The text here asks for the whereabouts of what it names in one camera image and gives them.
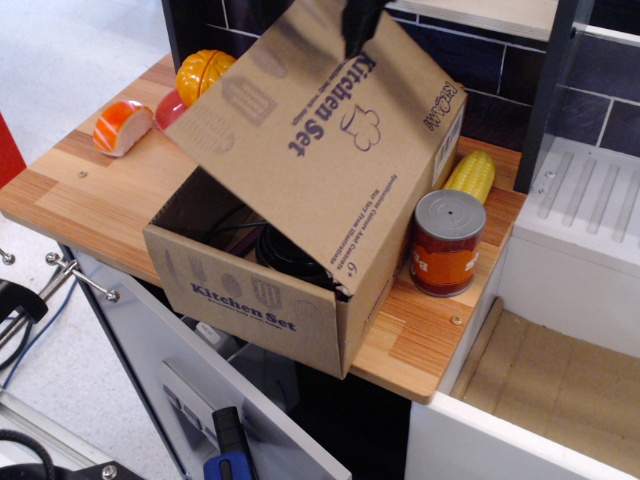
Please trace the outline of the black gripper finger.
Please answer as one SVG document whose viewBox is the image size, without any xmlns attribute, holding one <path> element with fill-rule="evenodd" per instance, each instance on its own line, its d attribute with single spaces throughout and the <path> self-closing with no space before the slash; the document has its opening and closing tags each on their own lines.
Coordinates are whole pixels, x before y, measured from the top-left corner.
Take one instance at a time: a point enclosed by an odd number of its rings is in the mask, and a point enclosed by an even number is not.
<svg viewBox="0 0 640 480">
<path fill-rule="evenodd" d="M 376 32 L 386 0 L 348 0 L 342 11 L 341 34 L 346 59 L 361 54 L 364 45 Z"/>
</svg>

